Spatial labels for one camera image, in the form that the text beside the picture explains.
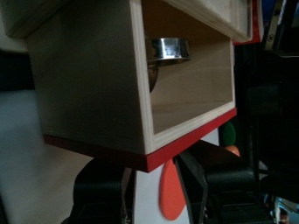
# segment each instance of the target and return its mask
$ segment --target plywood panel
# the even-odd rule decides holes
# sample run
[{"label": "plywood panel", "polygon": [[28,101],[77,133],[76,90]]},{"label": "plywood panel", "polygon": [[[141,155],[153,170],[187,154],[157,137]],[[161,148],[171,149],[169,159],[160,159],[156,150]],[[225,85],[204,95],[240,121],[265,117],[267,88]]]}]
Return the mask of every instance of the plywood panel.
[{"label": "plywood panel", "polygon": [[251,40],[248,0],[164,0],[236,41]]},{"label": "plywood panel", "polygon": [[129,2],[72,1],[26,44],[42,133],[143,152]]}]

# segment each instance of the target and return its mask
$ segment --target green object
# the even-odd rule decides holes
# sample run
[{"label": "green object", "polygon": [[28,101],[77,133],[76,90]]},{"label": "green object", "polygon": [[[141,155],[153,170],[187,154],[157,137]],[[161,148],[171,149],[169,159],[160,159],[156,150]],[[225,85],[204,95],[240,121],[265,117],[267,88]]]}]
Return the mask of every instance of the green object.
[{"label": "green object", "polygon": [[236,131],[232,122],[223,124],[221,140],[224,146],[233,145],[236,142]]}]

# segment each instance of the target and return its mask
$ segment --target orange object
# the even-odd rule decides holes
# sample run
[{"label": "orange object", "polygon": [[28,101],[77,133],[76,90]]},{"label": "orange object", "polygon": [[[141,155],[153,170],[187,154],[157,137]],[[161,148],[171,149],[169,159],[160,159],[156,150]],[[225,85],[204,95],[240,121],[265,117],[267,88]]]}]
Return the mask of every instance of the orange object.
[{"label": "orange object", "polygon": [[239,156],[239,148],[237,148],[236,145],[228,145],[228,146],[225,146],[225,149],[227,149],[228,151],[231,151],[235,155]]},{"label": "orange object", "polygon": [[169,221],[175,221],[183,212],[185,199],[179,174],[172,160],[169,160],[163,167],[159,200],[163,217]]}]

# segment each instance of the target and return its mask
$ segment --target white surface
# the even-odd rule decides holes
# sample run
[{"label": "white surface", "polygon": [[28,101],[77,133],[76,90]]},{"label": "white surface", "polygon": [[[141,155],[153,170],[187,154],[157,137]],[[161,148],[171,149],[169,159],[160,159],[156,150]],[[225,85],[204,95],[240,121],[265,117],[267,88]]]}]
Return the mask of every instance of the white surface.
[{"label": "white surface", "polygon": [[34,92],[0,93],[0,192],[9,224],[59,224],[89,157],[42,143]]},{"label": "white surface", "polygon": [[[215,129],[201,140],[219,145],[219,131]],[[169,221],[163,217],[159,208],[159,185],[163,172],[163,165],[152,172],[136,172],[135,187],[135,224],[188,224],[187,207],[180,217]]]},{"label": "white surface", "polygon": [[26,53],[24,40],[21,38],[8,38],[5,35],[1,12],[0,12],[0,50],[9,53]]}]

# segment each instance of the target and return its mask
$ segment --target red base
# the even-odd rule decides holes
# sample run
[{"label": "red base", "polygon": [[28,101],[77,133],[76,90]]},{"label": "red base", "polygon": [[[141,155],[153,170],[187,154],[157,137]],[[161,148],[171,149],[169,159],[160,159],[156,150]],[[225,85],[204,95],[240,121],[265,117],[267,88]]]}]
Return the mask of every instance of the red base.
[{"label": "red base", "polygon": [[56,136],[44,135],[44,142],[69,151],[105,159],[117,165],[124,165],[143,172],[152,171],[164,164],[171,158],[180,154],[191,145],[193,145],[211,131],[213,131],[227,120],[237,114],[233,108],[225,114],[205,123],[191,133],[168,143],[163,148],[148,155],[135,154],[123,150],[113,150],[107,147],[76,142]]}]

